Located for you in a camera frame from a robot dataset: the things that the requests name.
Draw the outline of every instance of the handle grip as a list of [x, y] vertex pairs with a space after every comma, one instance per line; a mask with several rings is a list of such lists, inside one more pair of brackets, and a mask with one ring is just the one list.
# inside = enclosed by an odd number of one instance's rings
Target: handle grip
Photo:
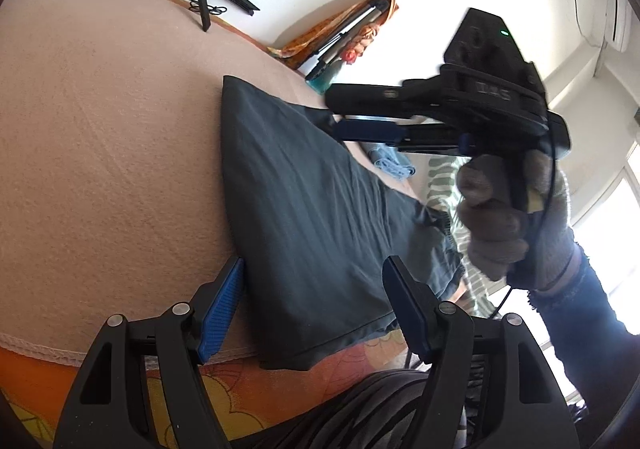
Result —
[[534, 208], [524, 176], [525, 153], [517, 153], [501, 158], [484, 155], [474, 159], [475, 168], [482, 171], [493, 188], [493, 199], [518, 211], [527, 213], [527, 231], [524, 240], [529, 250], [524, 259], [514, 263], [507, 273], [507, 283], [513, 288], [534, 289], [536, 287], [537, 259], [536, 231], [542, 212]]

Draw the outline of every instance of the orange patterned fabric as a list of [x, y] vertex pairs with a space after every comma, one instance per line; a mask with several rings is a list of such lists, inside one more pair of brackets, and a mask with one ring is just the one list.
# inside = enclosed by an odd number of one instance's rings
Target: orange patterned fabric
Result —
[[[357, 12], [366, 4], [369, 3], [370, 0], [365, 0], [362, 3], [356, 4], [354, 6], [349, 7], [349, 9], [343, 10], [338, 14], [334, 14], [330, 18], [323, 20], [317, 25], [313, 26], [310, 30], [304, 33], [302, 36], [297, 37], [293, 41], [284, 45], [281, 49], [275, 49], [268, 47], [268, 51], [273, 57], [280, 59], [285, 65], [287, 65], [292, 70], [297, 70], [302, 66], [302, 64], [311, 57], [313, 52], [316, 51], [316, 48], [319, 44], [321, 44], [326, 38], [336, 34], [343, 22], [348, 19], [354, 12]], [[398, 10], [398, 4], [396, 4], [396, 0], [388, 0], [389, 8], [380, 14], [378, 18], [372, 23], [372, 25], [380, 28], [381, 25], [384, 25], [389, 18]]]
[[342, 60], [347, 64], [355, 63], [356, 59], [364, 54], [379, 31], [380, 26], [375, 23], [365, 26], [355, 38], [347, 43], [344, 51], [340, 54]]
[[[338, 395], [382, 369], [406, 348], [400, 331], [334, 353], [309, 371], [260, 369], [255, 358], [201, 368], [209, 399], [229, 439], [261, 431]], [[2, 392], [34, 436], [52, 441], [78, 369], [0, 348]], [[151, 410], [162, 445], [177, 448], [159, 371], [147, 372]]]

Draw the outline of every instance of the air conditioner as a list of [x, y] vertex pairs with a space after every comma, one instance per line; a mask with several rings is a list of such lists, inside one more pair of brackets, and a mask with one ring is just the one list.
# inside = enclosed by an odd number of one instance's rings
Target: air conditioner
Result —
[[627, 0], [607, 0], [605, 39], [619, 52], [624, 52], [629, 44], [633, 13]]

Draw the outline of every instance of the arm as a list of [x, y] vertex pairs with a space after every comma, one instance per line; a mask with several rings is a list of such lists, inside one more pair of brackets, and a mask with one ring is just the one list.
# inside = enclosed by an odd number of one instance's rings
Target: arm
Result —
[[546, 295], [531, 292], [530, 302], [542, 315], [556, 356], [590, 416], [608, 423], [640, 373], [640, 338], [617, 320], [582, 249], [575, 275], [564, 287]]
[[[527, 185], [543, 200], [550, 186], [550, 168], [547, 156], [527, 153]], [[458, 188], [464, 197], [458, 214], [471, 232], [469, 259], [494, 281], [507, 275], [510, 264], [523, 259], [529, 249], [524, 239], [527, 214], [513, 209], [494, 189], [500, 176], [506, 177], [499, 171], [495, 158], [479, 157], [458, 173]], [[545, 321], [567, 377], [587, 403], [588, 422], [596, 426], [593, 435], [608, 425], [638, 377], [640, 339], [617, 321], [589, 260], [575, 244], [568, 225], [568, 200], [566, 180], [558, 172], [538, 235], [536, 271], [527, 288], [533, 289], [530, 302]]]

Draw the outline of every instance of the blue cloth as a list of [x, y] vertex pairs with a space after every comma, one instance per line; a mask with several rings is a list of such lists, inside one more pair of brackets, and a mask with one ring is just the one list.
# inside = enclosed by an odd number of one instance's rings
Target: blue cloth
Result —
[[374, 166], [393, 178], [405, 180], [415, 174], [415, 167], [411, 160], [397, 148], [376, 142], [361, 142], [360, 146]]

